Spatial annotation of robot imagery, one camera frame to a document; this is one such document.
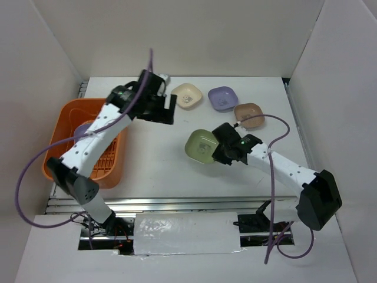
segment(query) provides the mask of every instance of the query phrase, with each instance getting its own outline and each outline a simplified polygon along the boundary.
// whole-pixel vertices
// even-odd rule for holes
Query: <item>white wall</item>
[[[324,0],[34,0],[84,78],[290,77]]]
[[[315,168],[338,181],[356,276],[375,282],[377,20],[362,0],[326,0],[290,90]]]
[[[78,93],[65,54],[28,0],[2,1],[0,9],[0,274],[13,282],[29,235],[14,208],[16,179],[33,154],[48,144],[60,108]],[[31,219],[48,197],[42,160],[22,186]]]
[[[371,10],[372,14],[377,18],[377,0],[363,0],[365,5]]]

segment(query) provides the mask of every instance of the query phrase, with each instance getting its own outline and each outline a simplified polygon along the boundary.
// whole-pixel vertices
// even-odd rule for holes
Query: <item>square bowl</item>
[[[237,121],[242,121],[246,118],[263,114],[262,109],[255,103],[239,104],[234,108],[234,115]],[[241,123],[241,126],[245,129],[252,129],[259,127],[264,123],[264,117],[256,117],[248,119]]]
[[[184,151],[188,157],[203,164],[210,164],[214,162],[212,155],[218,145],[219,142],[212,132],[199,129],[192,132],[184,146]]]
[[[193,107],[203,98],[201,91],[195,85],[188,83],[179,85],[171,91],[171,94],[177,96],[177,104],[183,109]]]
[[[238,105],[238,96],[230,87],[217,87],[208,92],[212,107],[217,111],[233,109]]]

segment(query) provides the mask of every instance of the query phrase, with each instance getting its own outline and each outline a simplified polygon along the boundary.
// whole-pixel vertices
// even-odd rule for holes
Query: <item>light green bowl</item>
[[[216,150],[219,142],[213,133],[207,130],[196,130],[188,138],[184,151],[188,157],[204,164],[214,162],[212,154]]]

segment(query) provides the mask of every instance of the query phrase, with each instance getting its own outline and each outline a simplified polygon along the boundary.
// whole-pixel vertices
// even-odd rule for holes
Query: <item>purple object in basket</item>
[[[73,133],[74,137],[80,136],[82,134],[85,134],[85,132],[89,129],[89,127],[92,125],[92,123],[86,123],[83,125],[80,125],[76,128],[75,132]]]
[[[212,107],[217,111],[233,109],[238,105],[238,97],[230,87],[217,87],[208,92]]]

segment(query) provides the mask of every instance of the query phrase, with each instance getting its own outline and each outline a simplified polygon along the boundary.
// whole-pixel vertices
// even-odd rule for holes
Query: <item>white robotic arm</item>
[[[147,83],[140,98],[132,109],[124,114],[143,80]],[[93,220],[107,231],[112,231],[115,225],[124,223],[121,219],[117,219],[115,213],[106,205],[98,193],[98,184],[89,178],[90,174],[105,149],[119,132],[132,123],[135,117],[157,123],[173,124],[177,96],[163,95],[161,89],[164,90],[165,86],[166,83],[161,77],[146,70],[141,73],[138,82],[119,85],[112,90],[97,118],[86,131],[89,135],[76,142],[59,159],[52,157],[47,161],[47,167],[56,184],[77,200]]]
[[[271,173],[268,146],[260,139],[247,134],[240,137],[229,123],[224,123],[212,131],[219,142],[212,158],[222,164],[231,165],[233,161],[259,168]],[[288,218],[275,220],[301,220],[306,226],[319,231],[342,206],[342,200],[333,175],[323,170],[320,173],[305,168],[272,151],[275,179],[294,191],[296,200],[276,202],[276,209],[288,211]],[[269,203],[262,207],[264,211]]]
[[[253,151],[247,155],[247,163],[270,174],[270,160],[267,156],[268,146],[265,143],[257,144]],[[304,183],[311,183],[315,179],[315,171],[302,167],[285,158],[277,152],[271,151],[275,179],[293,190],[295,196],[300,197]]]

